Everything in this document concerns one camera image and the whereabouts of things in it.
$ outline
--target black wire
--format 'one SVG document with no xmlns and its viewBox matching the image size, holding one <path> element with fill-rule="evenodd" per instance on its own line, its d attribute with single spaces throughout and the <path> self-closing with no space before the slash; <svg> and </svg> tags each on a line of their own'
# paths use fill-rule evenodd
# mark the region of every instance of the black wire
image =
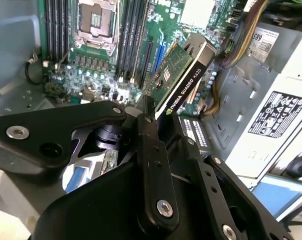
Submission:
<svg viewBox="0 0 302 240">
<path fill-rule="evenodd" d="M 34 82 L 31 78 L 30 78 L 30 75 L 29 75 L 29 67 L 30 67 L 30 63 L 27 61 L 25 63 L 25 68 L 24 68 L 24 73 L 25 73 L 25 77 L 26 77 L 26 80 L 32 84 L 32 85 L 35 85 L 35 86 L 38 86 L 38 85 L 42 85 L 43 82 Z"/>
</svg>

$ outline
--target power supply unit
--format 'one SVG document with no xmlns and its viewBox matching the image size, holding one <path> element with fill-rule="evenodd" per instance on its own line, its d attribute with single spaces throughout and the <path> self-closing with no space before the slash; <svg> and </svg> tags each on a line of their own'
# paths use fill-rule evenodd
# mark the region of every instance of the power supply unit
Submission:
<svg viewBox="0 0 302 240">
<path fill-rule="evenodd" d="M 302 126 L 302 32 L 260 23 L 216 81 L 220 109 L 202 118 L 212 147 L 238 176 L 260 180 Z"/>
</svg>

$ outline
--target metal bolt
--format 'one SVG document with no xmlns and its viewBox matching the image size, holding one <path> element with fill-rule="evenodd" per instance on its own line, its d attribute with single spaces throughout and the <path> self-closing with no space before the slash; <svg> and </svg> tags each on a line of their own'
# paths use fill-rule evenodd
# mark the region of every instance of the metal bolt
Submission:
<svg viewBox="0 0 302 240">
<path fill-rule="evenodd" d="M 223 225 L 223 233 L 228 240 L 236 240 L 236 234 L 233 229 L 228 225 Z"/>
<path fill-rule="evenodd" d="M 156 203 L 157 211 L 159 211 L 160 215 L 170 218 L 173 215 L 172 206 L 165 200 L 159 200 Z"/>
<path fill-rule="evenodd" d="M 120 114 L 120 113 L 122 112 L 122 111 L 121 111 L 120 109 L 118 109 L 117 107 L 114 107 L 114 108 L 113 108 L 113 111 L 115 111 L 117 114 L 118 114 L 118 113 Z"/>
<path fill-rule="evenodd" d="M 187 141 L 189 142 L 190 145 L 194 145 L 195 144 L 194 141 L 192 139 L 190 139 L 190 138 L 187 139 Z"/>
<path fill-rule="evenodd" d="M 30 132 L 23 126 L 11 126 L 6 130 L 6 135 L 12 139 L 23 140 L 29 137 Z"/>
<path fill-rule="evenodd" d="M 149 123 L 152 122 L 152 120 L 149 119 L 148 117 L 145 117 L 144 119 L 145 119 L 147 122 L 149 122 Z"/>
<path fill-rule="evenodd" d="M 217 157 L 215 157 L 213 159 L 214 159 L 214 162 L 216 162 L 217 164 L 221 164 L 221 161 Z"/>
</svg>

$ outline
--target cpu socket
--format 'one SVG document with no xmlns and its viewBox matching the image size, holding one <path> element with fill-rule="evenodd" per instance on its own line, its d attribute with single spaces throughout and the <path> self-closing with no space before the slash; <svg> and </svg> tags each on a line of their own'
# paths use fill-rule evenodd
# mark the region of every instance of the cpu socket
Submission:
<svg viewBox="0 0 302 240">
<path fill-rule="evenodd" d="M 113 55 L 119 32 L 117 9 L 117 0 L 79 0 L 75 46 L 84 44 Z"/>
</svg>

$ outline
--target motherboard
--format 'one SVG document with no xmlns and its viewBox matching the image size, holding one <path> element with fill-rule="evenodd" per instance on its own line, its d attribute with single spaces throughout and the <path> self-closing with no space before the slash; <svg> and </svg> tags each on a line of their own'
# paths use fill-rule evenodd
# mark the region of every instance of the motherboard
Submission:
<svg viewBox="0 0 302 240">
<path fill-rule="evenodd" d="M 44 92 L 58 102 L 135 106 L 173 46 L 197 33 L 219 50 L 244 6 L 238 0 L 39 0 Z M 203 110 L 218 70 L 209 66 L 180 115 Z"/>
</svg>

